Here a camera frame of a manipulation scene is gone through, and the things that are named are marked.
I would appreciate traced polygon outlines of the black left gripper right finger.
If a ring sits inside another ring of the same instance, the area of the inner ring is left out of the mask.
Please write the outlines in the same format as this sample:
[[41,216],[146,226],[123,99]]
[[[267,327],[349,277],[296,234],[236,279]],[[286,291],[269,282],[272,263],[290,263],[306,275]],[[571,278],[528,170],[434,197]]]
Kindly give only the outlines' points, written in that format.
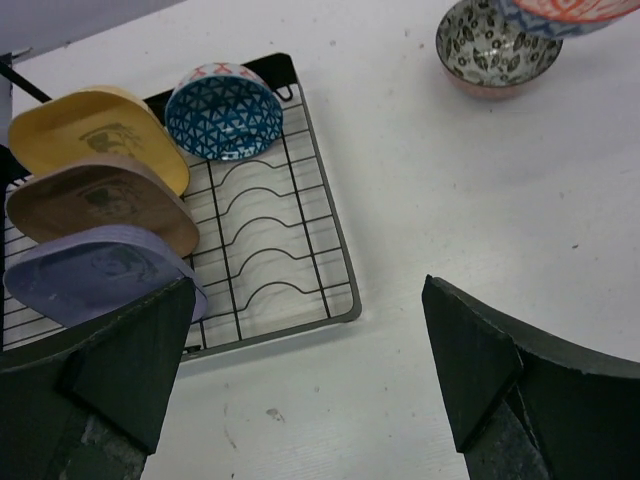
[[442,278],[426,278],[422,304],[470,478],[638,478],[638,363],[551,335]]

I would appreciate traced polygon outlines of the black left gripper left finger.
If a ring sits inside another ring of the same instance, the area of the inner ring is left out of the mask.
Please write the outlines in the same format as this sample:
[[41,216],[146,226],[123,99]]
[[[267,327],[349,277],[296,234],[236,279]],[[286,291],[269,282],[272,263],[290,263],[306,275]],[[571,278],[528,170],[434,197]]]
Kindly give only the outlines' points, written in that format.
[[138,479],[195,307],[191,280],[1,355],[4,479]]

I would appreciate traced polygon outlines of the purple plastic plate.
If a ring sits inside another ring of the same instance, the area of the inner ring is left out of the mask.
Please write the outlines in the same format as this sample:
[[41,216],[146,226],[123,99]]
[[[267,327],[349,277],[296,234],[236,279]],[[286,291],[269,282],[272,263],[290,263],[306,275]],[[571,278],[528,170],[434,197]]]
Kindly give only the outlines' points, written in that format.
[[158,235],[107,225],[45,242],[4,273],[9,294],[65,327],[110,313],[196,274]]

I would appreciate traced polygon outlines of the blue triangle pattern bowl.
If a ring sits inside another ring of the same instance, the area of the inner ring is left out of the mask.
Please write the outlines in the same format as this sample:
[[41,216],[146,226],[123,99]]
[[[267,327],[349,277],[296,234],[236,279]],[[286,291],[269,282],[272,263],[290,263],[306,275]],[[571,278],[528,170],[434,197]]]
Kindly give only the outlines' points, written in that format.
[[284,113],[267,83],[250,68],[213,62],[191,70],[174,88],[164,122],[175,143],[210,161],[240,161],[281,135]]

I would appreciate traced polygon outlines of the red floral bowl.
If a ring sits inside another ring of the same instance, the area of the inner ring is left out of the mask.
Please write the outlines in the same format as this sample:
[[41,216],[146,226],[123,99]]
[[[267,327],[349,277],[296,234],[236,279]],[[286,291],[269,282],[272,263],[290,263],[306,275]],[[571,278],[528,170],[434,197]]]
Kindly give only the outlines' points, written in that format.
[[563,42],[525,32],[492,1],[459,1],[441,19],[435,45],[455,87],[501,100],[519,95],[544,74]]

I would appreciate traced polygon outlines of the red-inside blue-outside bowl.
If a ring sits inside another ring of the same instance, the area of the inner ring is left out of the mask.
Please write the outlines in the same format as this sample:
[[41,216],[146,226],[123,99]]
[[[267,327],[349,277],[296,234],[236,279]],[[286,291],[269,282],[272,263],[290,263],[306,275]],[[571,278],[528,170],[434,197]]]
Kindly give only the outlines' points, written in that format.
[[602,30],[639,9],[639,0],[498,0],[507,22],[525,33],[564,40]]

